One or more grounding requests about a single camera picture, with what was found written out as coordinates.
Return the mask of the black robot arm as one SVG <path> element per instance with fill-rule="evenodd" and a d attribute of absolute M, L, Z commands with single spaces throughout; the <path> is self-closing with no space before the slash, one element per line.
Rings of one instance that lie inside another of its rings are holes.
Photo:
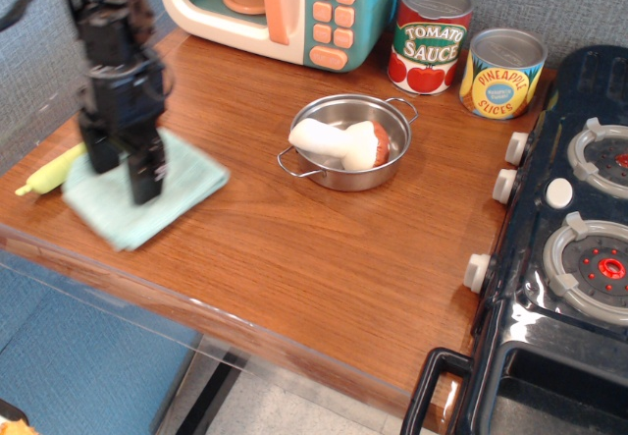
<path fill-rule="evenodd" d="M 16 24 L 31 2 L 17 0 L 1 28 Z M 125 159 L 133 200 L 144 204 L 161 194 L 166 174 L 157 121 L 170 92 L 150 44 L 154 13 L 147 0 L 67 2 L 87 61 L 78 127 L 92 168 L 106 173 Z"/>

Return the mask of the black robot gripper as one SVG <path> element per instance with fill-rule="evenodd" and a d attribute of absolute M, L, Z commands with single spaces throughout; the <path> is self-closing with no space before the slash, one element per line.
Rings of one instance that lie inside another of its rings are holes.
<path fill-rule="evenodd" d="M 151 32 L 151 27 L 132 27 L 128 10 L 94 11 L 78 23 L 91 88 L 88 113 L 103 130 L 80 124 L 80 135 L 98 174 L 120 165 L 119 150 L 109 138 L 129 151 L 137 205 L 161 194 L 167 171 L 165 146 L 156 131 L 165 111 L 164 65 L 149 44 Z"/>

